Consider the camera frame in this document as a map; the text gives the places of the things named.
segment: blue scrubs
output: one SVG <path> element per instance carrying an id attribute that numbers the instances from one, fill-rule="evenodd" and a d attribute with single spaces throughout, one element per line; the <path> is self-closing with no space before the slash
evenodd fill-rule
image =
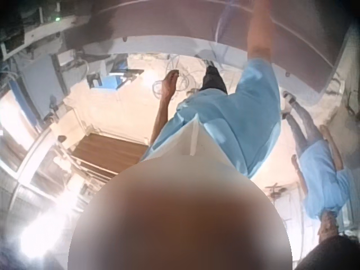
<path id="1" fill-rule="evenodd" d="M 280 135 L 280 94 L 271 64 L 250 60 L 234 94 L 211 88 L 184 100 L 143 158 L 196 115 L 235 168 L 251 178 Z"/>
<path id="2" fill-rule="evenodd" d="M 304 208 L 310 218 L 320 218 L 323 211 L 336 215 L 349 199 L 349 174 L 336 171 L 328 143 L 323 139 L 309 146 L 301 155 L 300 168 L 308 195 Z"/>

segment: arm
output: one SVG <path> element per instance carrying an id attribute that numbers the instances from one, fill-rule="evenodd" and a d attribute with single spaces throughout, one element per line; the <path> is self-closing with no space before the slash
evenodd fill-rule
<path id="1" fill-rule="evenodd" d="M 166 75 L 161 86 L 161 99 L 159 110 L 157 111 L 157 116 L 155 119 L 154 128 L 152 130 L 152 136 L 150 139 L 150 145 L 152 145 L 157 137 L 159 136 L 161 130 L 168 122 L 168 108 L 171 98 L 175 94 L 176 82 L 179 77 L 178 70 L 172 70 Z"/>
<path id="2" fill-rule="evenodd" d="M 338 172 L 340 170 L 344 169 L 343 159 L 341 158 L 340 151 L 338 147 L 336 146 L 334 140 L 332 139 L 332 136 L 330 134 L 329 129 L 321 125 L 320 126 L 320 132 L 324 136 L 324 139 L 328 141 L 328 144 L 330 146 L 331 152 L 332 152 L 332 159 L 334 161 L 335 170 Z"/>
<path id="3" fill-rule="evenodd" d="M 256 0 L 247 34 L 247 58 L 271 62 L 274 23 L 269 14 L 270 0 Z"/>
<path id="4" fill-rule="evenodd" d="M 291 163 L 292 163 L 292 165 L 294 166 L 294 168 L 295 168 L 295 170 L 296 170 L 296 173 L 298 174 L 301 189 L 303 190 L 305 196 L 307 196 L 307 194 L 308 194 L 308 186 L 306 185 L 306 182 L 305 182 L 303 173 L 302 173 L 302 171 L 300 170 L 299 164 L 298 164 L 298 162 L 297 162 L 297 160 L 296 160 L 296 155 L 292 155 L 292 157 L 291 157 Z"/>

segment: gray leg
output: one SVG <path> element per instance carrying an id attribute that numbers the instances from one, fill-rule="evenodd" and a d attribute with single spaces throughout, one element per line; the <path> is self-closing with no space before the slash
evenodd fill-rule
<path id="1" fill-rule="evenodd" d="M 299 114 L 300 118 L 303 121 L 305 126 L 306 134 L 308 136 L 308 142 L 310 145 L 322 139 L 322 134 L 315 126 L 314 121 L 310 115 L 310 113 L 300 106 L 296 101 L 291 103 L 292 107 Z"/>
<path id="2" fill-rule="evenodd" d="M 296 153 L 298 157 L 302 155 L 305 149 L 308 147 L 308 142 L 299 126 L 299 124 L 295 121 L 294 117 L 289 114 L 286 116 L 286 120 L 291 128 L 292 136 L 294 136 L 295 144 L 296 144 Z"/>

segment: wooden panel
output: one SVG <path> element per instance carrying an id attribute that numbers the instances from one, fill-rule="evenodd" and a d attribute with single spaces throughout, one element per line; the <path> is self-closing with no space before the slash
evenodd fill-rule
<path id="1" fill-rule="evenodd" d="M 97 167 L 94 167 L 88 163 L 84 163 L 84 162 L 81 162 L 80 166 L 86 170 L 89 170 L 90 172 L 94 173 L 94 174 L 97 174 L 97 175 L 101 175 L 103 176 L 104 178 L 106 178 L 107 180 L 110 180 L 112 179 L 112 177 L 114 177 L 116 174 L 114 173 L 109 173 L 108 171 L 106 170 L 102 170 L 100 168 L 97 168 Z"/>
<path id="2" fill-rule="evenodd" d="M 79 142 L 73 156 L 96 167 L 120 173 L 137 164 L 146 150 L 146 145 L 91 133 Z"/>

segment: black pants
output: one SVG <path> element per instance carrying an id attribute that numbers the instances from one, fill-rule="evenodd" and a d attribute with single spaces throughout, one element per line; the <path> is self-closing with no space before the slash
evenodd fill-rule
<path id="1" fill-rule="evenodd" d="M 208 66 L 206 68 L 206 74 L 202 80 L 202 87 L 199 91 L 203 91 L 209 88 L 219 89 L 227 94 L 225 83 L 221 78 L 218 69 L 214 66 Z"/>

